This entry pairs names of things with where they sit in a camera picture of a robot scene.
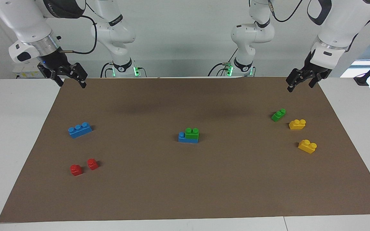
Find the red lego block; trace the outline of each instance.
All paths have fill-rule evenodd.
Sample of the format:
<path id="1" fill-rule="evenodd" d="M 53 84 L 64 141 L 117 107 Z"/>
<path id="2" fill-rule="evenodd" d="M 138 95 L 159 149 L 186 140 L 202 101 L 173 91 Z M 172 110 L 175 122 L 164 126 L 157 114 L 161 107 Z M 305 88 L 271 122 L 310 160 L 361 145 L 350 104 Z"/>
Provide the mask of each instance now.
<path id="1" fill-rule="evenodd" d="M 71 165 L 71 173 L 74 175 L 74 176 L 77 176 L 77 175 L 80 175 L 82 174 L 82 168 L 81 166 L 77 165 L 77 164 L 72 164 Z"/>
<path id="2" fill-rule="evenodd" d="M 91 168 L 91 170 L 97 169 L 99 167 L 95 159 L 89 159 L 87 163 L 88 163 L 88 167 Z"/>

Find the brown mat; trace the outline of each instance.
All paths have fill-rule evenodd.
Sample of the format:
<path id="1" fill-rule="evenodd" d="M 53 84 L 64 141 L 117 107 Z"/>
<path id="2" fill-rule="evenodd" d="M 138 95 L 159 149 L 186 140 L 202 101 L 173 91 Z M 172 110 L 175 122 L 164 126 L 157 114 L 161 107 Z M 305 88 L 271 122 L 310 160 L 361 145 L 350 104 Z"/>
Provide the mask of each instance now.
<path id="1" fill-rule="evenodd" d="M 370 173 L 319 86 L 290 94 L 284 78 L 87 82 L 61 88 L 0 222 L 370 214 Z M 294 119 L 306 119 L 304 130 L 289 129 Z M 94 131 L 70 138 L 85 121 Z M 186 127 L 199 128 L 198 144 L 177 142 Z M 297 148 L 302 139 L 317 143 L 314 154 Z M 72 176 L 72 164 L 85 173 Z"/>

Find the lego block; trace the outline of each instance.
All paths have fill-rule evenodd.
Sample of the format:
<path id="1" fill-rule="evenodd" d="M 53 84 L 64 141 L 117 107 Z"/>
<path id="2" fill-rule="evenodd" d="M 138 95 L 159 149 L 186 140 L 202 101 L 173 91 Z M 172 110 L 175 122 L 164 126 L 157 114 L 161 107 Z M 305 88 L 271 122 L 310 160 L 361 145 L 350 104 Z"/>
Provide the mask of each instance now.
<path id="1" fill-rule="evenodd" d="M 77 164 L 72 164 L 70 169 L 71 169 L 71 174 L 73 174 L 74 176 L 77 176 L 83 173 L 81 166 Z"/>
<path id="2" fill-rule="evenodd" d="M 82 135 L 85 135 L 87 133 L 92 132 L 91 126 L 87 122 L 82 123 L 82 125 L 77 125 L 75 127 L 70 127 L 68 129 L 69 135 L 72 138 L 80 137 Z"/>
<path id="3" fill-rule="evenodd" d="M 89 159 L 87 163 L 88 163 L 88 167 L 91 168 L 91 170 L 95 170 L 99 167 L 95 159 Z"/>
<path id="4" fill-rule="evenodd" d="M 286 110 L 282 108 L 281 110 L 279 110 L 279 111 L 275 112 L 275 114 L 273 114 L 272 120 L 275 121 L 275 122 L 279 121 L 282 117 L 284 117 L 285 114 L 286 114 Z"/>
<path id="5" fill-rule="evenodd" d="M 185 138 L 187 139 L 198 139 L 199 138 L 199 130 L 197 128 L 191 129 L 188 127 L 185 129 Z"/>
<path id="6" fill-rule="evenodd" d="M 315 143 L 311 143 L 309 140 L 302 140 L 298 145 L 299 149 L 306 151 L 309 154 L 312 154 L 316 150 L 316 147 L 317 145 Z"/>
<path id="7" fill-rule="evenodd" d="M 198 139 L 187 139 L 185 138 L 185 133 L 180 132 L 178 135 L 178 142 L 181 143 L 198 143 Z"/>
<path id="8" fill-rule="evenodd" d="M 292 120 L 289 123 L 289 128 L 291 130 L 302 130 L 306 126 L 305 120 Z"/>

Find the green led light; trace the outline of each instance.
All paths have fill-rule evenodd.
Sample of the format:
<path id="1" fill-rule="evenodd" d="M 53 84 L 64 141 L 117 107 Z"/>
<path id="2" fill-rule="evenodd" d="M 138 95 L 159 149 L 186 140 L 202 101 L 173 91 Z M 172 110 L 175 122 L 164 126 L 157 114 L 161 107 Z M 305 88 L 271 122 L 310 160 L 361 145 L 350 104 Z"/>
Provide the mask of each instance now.
<path id="1" fill-rule="evenodd" d="M 135 77 L 137 76 L 140 76 L 141 73 L 139 72 L 138 68 L 137 67 L 134 67 L 134 73 L 135 73 Z"/>
<path id="2" fill-rule="evenodd" d="M 228 70 L 226 71 L 226 75 L 227 75 L 227 76 L 232 76 L 232 71 L 233 71 L 233 67 L 232 67 L 232 66 L 230 66 L 230 67 L 228 68 Z"/>

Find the white wall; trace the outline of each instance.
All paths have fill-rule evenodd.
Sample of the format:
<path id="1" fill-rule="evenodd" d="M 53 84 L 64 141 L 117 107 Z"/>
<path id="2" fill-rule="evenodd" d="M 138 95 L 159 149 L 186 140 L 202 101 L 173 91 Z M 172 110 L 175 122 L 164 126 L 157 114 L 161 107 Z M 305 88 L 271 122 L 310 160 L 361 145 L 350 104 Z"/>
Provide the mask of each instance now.
<path id="1" fill-rule="evenodd" d="M 213 65 L 227 61 L 236 49 L 230 38 L 233 26 L 252 23 L 245 0 L 119 0 L 119 7 L 136 30 L 137 39 L 128 44 L 132 58 L 146 68 L 148 76 L 205 76 Z M 276 29 L 273 41 L 256 44 L 254 65 L 257 76 L 286 76 L 301 68 L 319 31 L 307 17 L 307 2 L 300 6 L 288 22 L 271 20 Z M 276 15 L 284 19 L 297 1 L 279 1 Z M 86 11 L 96 21 L 100 19 Z M 91 23 L 87 19 L 48 19 L 56 35 L 61 35 L 63 49 L 88 51 L 93 44 Z M 370 24 L 358 36 L 350 52 L 345 54 L 332 72 L 339 77 L 370 44 Z M 0 49 L 10 44 L 0 42 Z M 7 56 L 7 51 L 0 57 Z M 110 60 L 107 50 L 98 44 L 89 55 L 68 54 L 70 61 L 79 61 L 92 77 L 99 76 L 102 65 Z"/>

